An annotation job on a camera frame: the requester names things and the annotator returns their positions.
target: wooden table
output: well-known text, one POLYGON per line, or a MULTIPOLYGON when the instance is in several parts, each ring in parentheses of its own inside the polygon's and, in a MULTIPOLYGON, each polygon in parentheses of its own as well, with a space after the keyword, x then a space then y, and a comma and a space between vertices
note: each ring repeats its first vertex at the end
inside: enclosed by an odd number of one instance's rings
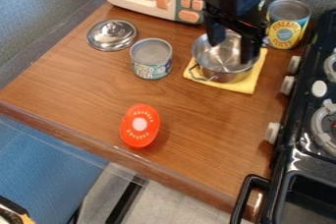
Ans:
POLYGON ((254 95, 188 81, 182 74, 202 27, 141 15, 104 4, 0 94, 0 111, 18 121, 101 155, 159 183, 231 210, 244 178, 268 175, 272 146, 264 139, 287 105, 279 89, 292 51, 270 49, 254 95), (145 81, 131 70, 129 49, 101 52, 85 42, 106 19, 135 24, 140 38, 160 37, 174 50, 172 73, 145 81), (127 109, 155 107, 161 130, 144 149, 119 137, 127 109))

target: black stove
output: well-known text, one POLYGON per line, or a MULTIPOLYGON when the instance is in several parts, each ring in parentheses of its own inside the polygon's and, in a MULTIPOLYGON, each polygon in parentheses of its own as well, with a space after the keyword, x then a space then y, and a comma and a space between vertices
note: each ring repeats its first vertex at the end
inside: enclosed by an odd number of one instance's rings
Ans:
POLYGON ((255 223, 336 223, 336 10, 326 12, 305 55, 294 57, 282 91, 291 102, 271 123, 272 179, 249 175, 231 223, 240 223, 252 190, 264 191, 255 223))

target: orange lid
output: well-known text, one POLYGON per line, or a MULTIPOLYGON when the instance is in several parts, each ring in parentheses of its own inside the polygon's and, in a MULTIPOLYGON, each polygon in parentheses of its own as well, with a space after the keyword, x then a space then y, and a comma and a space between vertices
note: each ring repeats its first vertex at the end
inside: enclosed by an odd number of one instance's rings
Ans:
POLYGON ((157 111, 146 104, 132 106, 120 127, 122 140, 131 147, 142 148, 154 141, 160 128, 157 111))

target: blue seat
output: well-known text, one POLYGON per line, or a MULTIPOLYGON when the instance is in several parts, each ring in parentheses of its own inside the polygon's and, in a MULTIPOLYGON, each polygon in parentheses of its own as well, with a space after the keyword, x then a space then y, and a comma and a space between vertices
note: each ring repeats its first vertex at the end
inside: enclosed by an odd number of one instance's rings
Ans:
POLYGON ((0 195, 39 224, 66 224, 107 163, 0 116, 0 195))

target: metal bowl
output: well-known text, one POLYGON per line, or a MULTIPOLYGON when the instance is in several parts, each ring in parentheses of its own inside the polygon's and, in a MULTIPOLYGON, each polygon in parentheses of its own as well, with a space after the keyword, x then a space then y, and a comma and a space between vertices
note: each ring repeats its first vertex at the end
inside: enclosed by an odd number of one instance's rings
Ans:
POLYGON ((192 77, 199 81, 215 81, 219 83, 236 83, 246 78, 258 57, 246 64, 241 64, 241 36, 227 30, 226 39, 212 47, 207 35, 201 35, 192 48, 197 64, 189 69, 192 77), (204 78, 195 77, 194 68, 201 68, 204 78))

